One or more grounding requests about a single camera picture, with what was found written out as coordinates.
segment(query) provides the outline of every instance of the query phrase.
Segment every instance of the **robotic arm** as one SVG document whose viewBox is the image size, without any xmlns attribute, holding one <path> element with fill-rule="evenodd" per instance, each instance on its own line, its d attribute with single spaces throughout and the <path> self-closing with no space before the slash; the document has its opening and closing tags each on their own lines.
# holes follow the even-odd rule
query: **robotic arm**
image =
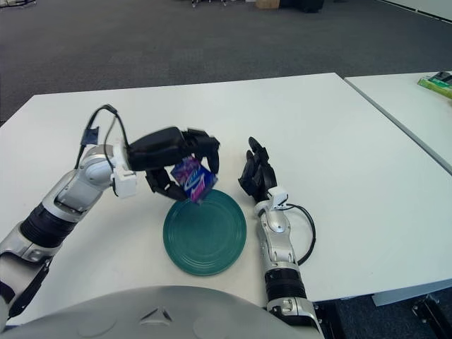
<svg viewBox="0 0 452 339">
<path fill-rule="evenodd" d="M 261 226 L 258 236 L 261 244 L 263 277 L 266 281 L 267 311 L 293 326 L 312 326 L 322 336 L 313 304 L 307 299 L 299 272 L 299 264 L 312 252 L 315 244 L 315 227 L 309 213 L 301 206 L 286 204 L 288 195 L 277 186 L 275 172 L 268 164 L 267 150 L 250 137 L 246 165 L 239 179 L 245 192 L 257 202 L 254 213 Z M 290 222 L 284 210 L 299 208 L 308 218 L 313 240 L 308 253 L 297 262 L 290 242 Z"/>
<path fill-rule="evenodd" d="M 102 108 L 116 112 L 109 105 Z M 84 136 L 92 131 L 89 127 L 95 114 Z M 220 144 L 204 131 L 181 132 L 170 127 L 131 145 L 125 142 L 126 145 L 114 147 L 92 147 L 77 162 L 76 168 L 65 174 L 27 219 L 18 223 L 0 243 L 0 317 L 3 317 L 0 319 L 0 332 L 8 318 L 22 313 L 30 303 L 64 239 L 105 189 L 113 186 L 119 197 L 131 196 L 135 192 L 135 171 L 145 171 L 154 192 L 185 200 L 183 189 L 170 180 L 164 167 L 175 165 L 191 154 L 199 160 L 207 157 L 210 170 L 218 173 Z M 84 147 L 82 139 L 80 155 Z"/>
</svg>

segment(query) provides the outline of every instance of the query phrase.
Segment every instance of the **teal ceramic plate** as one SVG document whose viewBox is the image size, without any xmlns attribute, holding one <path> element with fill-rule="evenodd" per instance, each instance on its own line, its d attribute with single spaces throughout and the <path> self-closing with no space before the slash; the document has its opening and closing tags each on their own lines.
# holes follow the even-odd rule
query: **teal ceramic plate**
<svg viewBox="0 0 452 339">
<path fill-rule="evenodd" d="M 201 205 L 176 202 L 163 227 L 171 260 L 194 275 L 213 275 L 230 267 L 245 245 L 243 212 L 227 194 L 212 190 Z"/>
</svg>

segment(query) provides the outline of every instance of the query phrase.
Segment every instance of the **blue package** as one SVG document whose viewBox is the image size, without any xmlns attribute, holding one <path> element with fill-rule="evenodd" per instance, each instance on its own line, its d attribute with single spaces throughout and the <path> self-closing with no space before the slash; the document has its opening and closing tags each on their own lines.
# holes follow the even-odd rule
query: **blue package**
<svg viewBox="0 0 452 339">
<path fill-rule="evenodd" d="M 174 166 L 171 175 L 194 203 L 202 202 L 218 180 L 194 157 L 184 158 L 181 163 Z"/>
</svg>

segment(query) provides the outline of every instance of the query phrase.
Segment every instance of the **white table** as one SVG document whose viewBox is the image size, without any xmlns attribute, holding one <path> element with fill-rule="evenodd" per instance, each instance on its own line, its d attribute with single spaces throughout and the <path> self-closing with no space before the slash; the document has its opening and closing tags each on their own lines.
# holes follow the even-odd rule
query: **white table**
<svg viewBox="0 0 452 339">
<path fill-rule="evenodd" d="M 345 80 L 452 174 L 452 100 L 417 84 L 435 73 Z"/>
<path fill-rule="evenodd" d="M 433 14 L 440 18 L 452 20 L 452 3 L 448 0 L 388 0 L 397 5 L 407 6 L 416 11 Z"/>
<path fill-rule="evenodd" d="M 254 202 L 237 183 L 247 139 L 270 153 L 290 202 L 306 207 L 318 242 L 301 267 L 313 301 L 452 278 L 452 177 L 334 73 L 256 81 L 36 95 L 0 128 L 0 238 L 74 164 L 90 114 L 114 105 L 133 141 L 169 125 L 205 129 L 221 142 L 217 189 L 235 199 L 248 232 L 224 273 L 199 278 L 168 258 L 162 225 L 172 205 L 152 194 L 100 199 L 64 242 L 36 298 L 12 323 L 149 285 L 211 287 L 266 303 Z M 101 119 L 102 130 L 109 117 Z M 311 234 L 290 213 L 301 256 Z"/>
</svg>

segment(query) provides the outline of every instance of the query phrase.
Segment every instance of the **snack package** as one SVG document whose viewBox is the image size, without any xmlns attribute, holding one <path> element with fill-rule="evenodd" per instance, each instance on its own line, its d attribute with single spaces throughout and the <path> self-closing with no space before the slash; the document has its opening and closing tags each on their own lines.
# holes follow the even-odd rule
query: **snack package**
<svg viewBox="0 0 452 339">
<path fill-rule="evenodd" d="M 434 76 L 425 76 L 417 84 L 452 99 L 452 75 L 447 72 L 439 72 Z"/>
<path fill-rule="evenodd" d="M 194 203 L 201 203 L 217 182 L 217 177 L 194 157 L 185 157 L 174 166 L 171 175 Z"/>
</svg>

